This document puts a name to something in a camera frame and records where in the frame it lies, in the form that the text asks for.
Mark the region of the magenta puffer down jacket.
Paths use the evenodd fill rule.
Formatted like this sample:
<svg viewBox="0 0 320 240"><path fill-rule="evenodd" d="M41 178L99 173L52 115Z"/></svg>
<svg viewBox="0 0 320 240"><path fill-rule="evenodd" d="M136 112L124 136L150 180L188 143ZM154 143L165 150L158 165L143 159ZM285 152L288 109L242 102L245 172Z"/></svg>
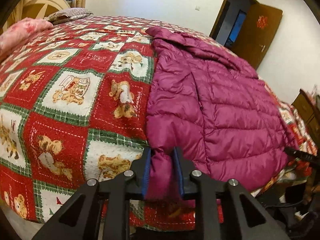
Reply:
<svg viewBox="0 0 320 240"><path fill-rule="evenodd" d="M178 196L172 152L215 180L265 186L297 147L276 99L247 61L226 48L162 27L147 30L157 54L146 110L154 150L148 199Z"/></svg>

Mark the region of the brown wooden dresser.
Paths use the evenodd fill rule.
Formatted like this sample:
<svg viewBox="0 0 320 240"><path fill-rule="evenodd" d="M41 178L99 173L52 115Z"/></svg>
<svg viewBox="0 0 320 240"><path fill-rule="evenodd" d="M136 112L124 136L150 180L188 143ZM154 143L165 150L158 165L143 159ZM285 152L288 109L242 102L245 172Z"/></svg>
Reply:
<svg viewBox="0 0 320 240"><path fill-rule="evenodd" d="M311 102L304 90L300 89L292 105L297 109L298 114L308 127L310 137L319 148L319 109Z"/></svg>

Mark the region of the red bear patchwork bedspread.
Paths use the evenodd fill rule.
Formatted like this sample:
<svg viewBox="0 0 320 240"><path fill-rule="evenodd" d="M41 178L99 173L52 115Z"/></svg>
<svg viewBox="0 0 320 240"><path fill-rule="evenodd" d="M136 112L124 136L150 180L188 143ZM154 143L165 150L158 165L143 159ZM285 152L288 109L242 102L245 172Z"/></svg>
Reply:
<svg viewBox="0 0 320 240"><path fill-rule="evenodd" d="M96 16L53 25L1 59L1 203L16 221L45 223L86 180L113 179L150 146L146 110L157 64L147 33L152 27L225 48L161 21ZM316 155L297 110L265 87L295 148ZM306 162L288 157L278 175L250 193L303 183L311 174ZM193 202L179 196L132 201L130 211L133 226L190 230L195 224Z"/></svg>

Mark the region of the brown wooden door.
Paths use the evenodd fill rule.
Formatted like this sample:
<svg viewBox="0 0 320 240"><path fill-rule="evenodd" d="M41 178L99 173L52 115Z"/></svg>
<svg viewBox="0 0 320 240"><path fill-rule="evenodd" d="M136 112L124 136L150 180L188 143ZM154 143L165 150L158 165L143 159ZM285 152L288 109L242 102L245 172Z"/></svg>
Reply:
<svg viewBox="0 0 320 240"><path fill-rule="evenodd" d="M268 17L268 26L265 29L257 27L257 19L260 15ZM273 41L282 15L283 11L280 9L260 3L252 5L231 51L257 69Z"/></svg>

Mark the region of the red door decoration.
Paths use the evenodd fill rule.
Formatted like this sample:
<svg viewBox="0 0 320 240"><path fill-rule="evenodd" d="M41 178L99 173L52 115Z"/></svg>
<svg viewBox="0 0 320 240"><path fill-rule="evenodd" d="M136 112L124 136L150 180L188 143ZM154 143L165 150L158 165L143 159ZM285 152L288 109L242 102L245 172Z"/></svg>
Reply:
<svg viewBox="0 0 320 240"><path fill-rule="evenodd" d="M259 29L265 29L268 26L268 17L260 15L257 19L257 27Z"/></svg>

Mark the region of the pink floral folded quilt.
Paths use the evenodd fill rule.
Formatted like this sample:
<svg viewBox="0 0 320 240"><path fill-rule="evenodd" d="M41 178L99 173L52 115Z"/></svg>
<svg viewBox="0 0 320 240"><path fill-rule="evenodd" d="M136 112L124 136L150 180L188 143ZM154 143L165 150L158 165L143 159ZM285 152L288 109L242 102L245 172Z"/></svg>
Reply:
<svg viewBox="0 0 320 240"><path fill-rule="evenodd" d="M29 38L52 27L53 24L47 20L28 17L13 24L1 35L1 59L6 58L18 45L25 44Z"/></svg>

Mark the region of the striped grey pillow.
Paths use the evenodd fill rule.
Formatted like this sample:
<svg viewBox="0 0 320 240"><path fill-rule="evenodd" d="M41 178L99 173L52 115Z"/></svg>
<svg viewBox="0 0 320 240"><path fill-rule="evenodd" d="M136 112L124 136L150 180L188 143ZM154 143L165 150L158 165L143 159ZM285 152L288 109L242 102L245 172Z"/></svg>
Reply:
<svg viewBox="0 0 320 240"><path fill-rule="evenodd" d="M57 25L81 18L86 18L92 15L93 13L85 8L67 8L65 10L60 10L52 13L44 19L52 23L53 25Z"/></svg>

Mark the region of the cream wooden headboard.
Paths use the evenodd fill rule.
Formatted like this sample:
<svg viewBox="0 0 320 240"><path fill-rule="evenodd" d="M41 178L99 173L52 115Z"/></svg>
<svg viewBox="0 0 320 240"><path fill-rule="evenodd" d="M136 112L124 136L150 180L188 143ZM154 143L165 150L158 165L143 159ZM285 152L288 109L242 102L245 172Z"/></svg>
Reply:
<svg viewBox="0 0 320 240"><path fill-rule="evenodd" d="M20 0L13 11L9 14L5 23L1 26L1 33L6 31L14 23L28 17L43 19L57 11L70 8L66 0Z"/></svg>

